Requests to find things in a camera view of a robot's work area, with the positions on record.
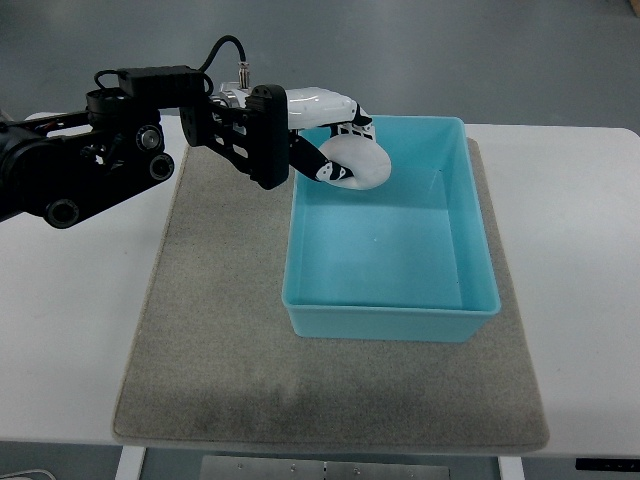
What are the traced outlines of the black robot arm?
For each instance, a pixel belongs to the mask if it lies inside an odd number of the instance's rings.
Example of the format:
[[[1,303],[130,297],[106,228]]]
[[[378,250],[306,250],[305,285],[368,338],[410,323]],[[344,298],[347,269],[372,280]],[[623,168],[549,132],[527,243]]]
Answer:
[[[187,66],[119,69],[118,84],[87,93],[82,111],[1,125],[1,218],[20,213],[69,228],[166,180],[160,112],[180,112],[191,146],[205,146],[262,188],[289,175],[287,97],[260,85],[242,106],[211,94],[211,79]]]

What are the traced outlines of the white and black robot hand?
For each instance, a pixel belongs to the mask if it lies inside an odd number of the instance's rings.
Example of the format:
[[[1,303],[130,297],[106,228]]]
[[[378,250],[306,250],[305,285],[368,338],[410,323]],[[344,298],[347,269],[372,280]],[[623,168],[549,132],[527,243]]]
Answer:
[[[376,140],[372,118],[348,96],[319,88],[291,89],[286,92],[289,138],[289,163],[311,180],[327,162],[326,157],[305,138],[301,130],[329,127],[330,138],[338,135],[362,136]]]

